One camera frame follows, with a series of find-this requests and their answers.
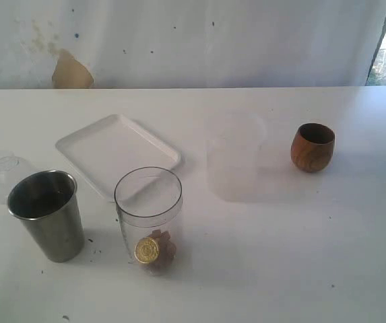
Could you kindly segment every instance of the white wall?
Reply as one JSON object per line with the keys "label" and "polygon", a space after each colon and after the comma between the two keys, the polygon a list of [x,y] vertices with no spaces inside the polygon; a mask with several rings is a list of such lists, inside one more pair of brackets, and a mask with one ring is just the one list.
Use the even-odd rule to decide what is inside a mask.
{"label": "white wall", "polygon": [[385,15],[386,0],[0,0],[0,88],[51,87],[60,48],[95,87],[364,85]]}

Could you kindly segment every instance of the rectangular tray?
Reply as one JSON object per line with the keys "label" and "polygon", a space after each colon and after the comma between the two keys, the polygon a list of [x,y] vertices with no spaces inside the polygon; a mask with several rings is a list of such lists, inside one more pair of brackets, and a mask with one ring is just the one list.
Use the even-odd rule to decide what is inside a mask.
{"label": "rectangular tray", "polygon": [[55,147],[106,200],[113,202],[117,182],[140,167],[172,170],[181,154],[122,115],[112,114],[62,139]]}

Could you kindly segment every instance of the cup rim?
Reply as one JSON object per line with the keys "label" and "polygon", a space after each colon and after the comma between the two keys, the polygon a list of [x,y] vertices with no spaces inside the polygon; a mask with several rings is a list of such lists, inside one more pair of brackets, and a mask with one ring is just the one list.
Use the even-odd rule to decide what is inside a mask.
{"label": "cup rim", "polygon": [[10,209],[10,199],[12,198],[12,193],[13,191],[16,189],[16,187],[18,187],[20,184],[22,184],[23,182],[25,182],[26,180],[28,180],[29,178],[31,177],[34,177],[34,176],[37,176],[37,175],[41,175],[41,174],[48,174],[48,173],[59,173],[59,174],[63,174],[63,175],[66,175],[72,182],[73,182],[73,185],[74,185],[74,189],[73,189],[73,193],[71,194],[71,197],[70,199],[64,203],[64,205],[62,207],[60,207],[59,209],[56,210],[56,212],[64,209],[66,207],[67,204],[69,204],[69,202],[72,200],[72,198],[76,195],[76,192],[77,192],[77,182],[76,182],[76,179],[69,173],[67,172],[64,172],[63,170],[43,170],[41,172],[37,172],[37,173],[34,173],[34,174],[31,174],[27,177],[25,177],[23,180],[21,180],[20,182],[18,182],[15,187],[13,187],[13,189],[10,191],[9,193],[9,196],[7,198],[7,208],[9,210],[9,213],[11,215],[13,215],[14,217],[18,218],[18,219],[21,219],[21,220],[27,220],[27,221],[38,221],[38,220],[41,220],[41,219],[44,219],[46,217],[50,217],[53,213],[49,213],[49,214],[46,214],[46,215],[43,215],[42,217],[21,217],[20,215],[17,215],[15,214],[11,209]]}
{"label": "cup rim", "polygon": [[[159,170],[163,170],[165,172],[168,172],[170,173],[171,175],[173,175],[176,180],[178,181],[179,183],[179,197],[178,199],[176,200],[176,202],[173,203],[173,205],[171,207],[169,207],[167,210],[163,211],[163,212],[160,212],[158,214],[155,214],[155,215],[149,215],[147,217],[141,217],[140,215],[134,215],[130,212],[127,212],[126,210],[124,210],[119,204],[118,204],[118,201],[117,201],[117,188],[119,186],[119,184],[121,183],[121,181],[126,178],[128,175],[130,175],[131,173],[134,173],[136,171],[139,171],[139,170],[144,170],[144,169],[148,169],[148,168],[156,168],[156,169],[159,169]],[[179,179],[179,177],[174,173],[172,172],[171,170],[167,170],[166,168],[163,168],[163,167],[158,167],[158,166],[146,166],[146,167],[140,167],[140,168],[136,168],[135,170],[132,170],[128,173],[126,173],[117,183],[117,185],[115,186],[115,189],[113,190],[113,199],[115,200],[115,204],[116,206],[125,214],[128,214],[129,216],[131,217],[136,217],[138,219],[151,219],[153,217],[159,217],[160,215],[163,215],[167,212],[169,212],[171,209],[173,209],[175,206],[178,205],[179,201],[182,199],[182,183],[181,183],[181,180]]]}
{"label": "cup rim", "polygon": [[[302,129],[306,126],[318,126],[319,128],[321,128],[321,130],[324,130],[327,132],[328,135],[331,136],[331,140],[328,140],[326,141],[325,143],[316,143],[314,141],[311,141],[309,139],[307,139],[303,134],[302,134]],[[302,124],[299,128],[298,128],[298,134],[299,136],[304,139],[305,141],[308,141],[309,143],[312,143],[313,145],[329,145],[330,143],[333,143],[335,141],[335,133],[332,129],[330,129],[328,126],[325,126],[324,124],[321,124],[321,123],[318,123],[318,122],[307,122],[307,123],[304,123]]]}

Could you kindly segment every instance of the white table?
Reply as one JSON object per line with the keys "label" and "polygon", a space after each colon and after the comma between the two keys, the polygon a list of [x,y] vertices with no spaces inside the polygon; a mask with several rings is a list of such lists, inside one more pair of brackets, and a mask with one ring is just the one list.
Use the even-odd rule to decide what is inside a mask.
{"label": "white table", "polygon": [[[223,201],[206,182],[203,122],[239,107],[268,129],[269,190],[252,203]],[[127,262],[114,205],[55,150],[113,113],[185,158],[185,247],[172,275],[148,277]],[[332,163],[315,175],[290,161],[308,121],[336,133]],[[77,178],[94,242],[53,263],[0,206],[0,322],[386,322],[386,87],[0,90],[1,148]]]}

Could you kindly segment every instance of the coin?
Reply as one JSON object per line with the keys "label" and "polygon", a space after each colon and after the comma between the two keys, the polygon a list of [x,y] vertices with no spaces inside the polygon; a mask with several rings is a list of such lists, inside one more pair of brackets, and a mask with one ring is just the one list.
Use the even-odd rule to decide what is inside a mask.
{"label": "coin", "polygon": [[159,254],[160,247],[158,246],[158,242],[150,237],[140,239],[134,249],[134,256],[137,261],[142,264],[149,264],[155,261]]}

